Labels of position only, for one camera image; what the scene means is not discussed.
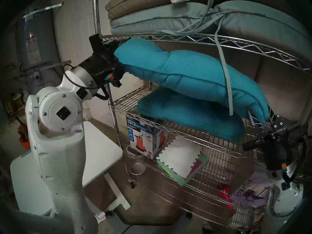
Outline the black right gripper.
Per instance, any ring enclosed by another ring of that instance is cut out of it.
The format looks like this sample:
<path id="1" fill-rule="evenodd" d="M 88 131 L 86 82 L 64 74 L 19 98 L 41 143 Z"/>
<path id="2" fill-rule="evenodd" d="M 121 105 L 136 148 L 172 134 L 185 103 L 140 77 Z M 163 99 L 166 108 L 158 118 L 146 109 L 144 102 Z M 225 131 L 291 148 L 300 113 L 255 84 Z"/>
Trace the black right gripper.
<path id="1" fill-rule="evenodd" d="M 268 170 L 281 170 L 293 162 L 293 154 L 289 143 L 289 132 L 277 133 L 283 128 L 281 116 L 274 112 L 268 105 L 269 123 L 275 133 L 266 134 L 261 121 L 248 111 L 249 119 L 256 135 L 264 135 L 242 145 L 244 151 L 260 149 L 264 156 L 264 162 Z"/>

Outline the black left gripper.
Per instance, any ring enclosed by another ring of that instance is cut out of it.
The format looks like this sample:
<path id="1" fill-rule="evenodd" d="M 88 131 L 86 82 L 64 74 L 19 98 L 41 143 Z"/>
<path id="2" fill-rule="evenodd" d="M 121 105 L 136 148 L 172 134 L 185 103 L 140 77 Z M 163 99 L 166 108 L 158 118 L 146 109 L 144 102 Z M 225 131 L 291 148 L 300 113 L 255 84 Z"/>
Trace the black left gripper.
<path id="1" fill-rule="evenodd" d="M 94 81 L 91 87 L 103 87 L 111 83 L 114 87 L 121 87 L 120 80 L 124 75 L 124 68 L 113 54 L 120 46 L 120 39 L 104 40 L 100 34 L 89 37 L 93 54 L 78 66 L 83 68 Z"/>

